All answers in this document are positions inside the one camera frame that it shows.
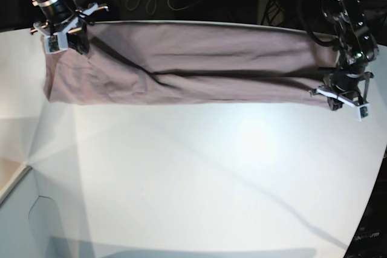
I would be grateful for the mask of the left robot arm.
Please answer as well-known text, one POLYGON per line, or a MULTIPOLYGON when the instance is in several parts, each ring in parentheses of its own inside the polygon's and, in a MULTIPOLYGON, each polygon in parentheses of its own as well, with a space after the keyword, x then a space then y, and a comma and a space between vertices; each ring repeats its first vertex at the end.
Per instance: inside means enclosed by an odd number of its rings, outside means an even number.
POLYGON ((335 68, 325 73, 323 84, 310 94, 326 97, 333 111, 348 105, 357 110, 360 118, 367 117, 369 81, 374 76, 366 67, 376 59, 379 49, 359 0, 321 0, 324 18, 333 25, 337 35, 333 40, 322 40, 314 34, 302 14, 302 1, 298 0, 297 13, 304 30, 318 45, 339 53, 335 68))

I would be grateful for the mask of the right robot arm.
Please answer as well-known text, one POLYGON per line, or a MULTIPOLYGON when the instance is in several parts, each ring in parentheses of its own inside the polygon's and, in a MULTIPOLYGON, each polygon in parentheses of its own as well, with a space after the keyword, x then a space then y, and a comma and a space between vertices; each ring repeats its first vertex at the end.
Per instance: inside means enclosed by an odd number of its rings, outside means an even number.
POLYGON ((89 53, 87 27, 94 22, 90 16, 97 11, 109 10, 107 4, 92 2, 79 7, 74 0, 31 0, 46 17, 45 22, 35 22, 31 33, 42 35, 46 54, 57 54, 68 49, 81 55, 89 53))

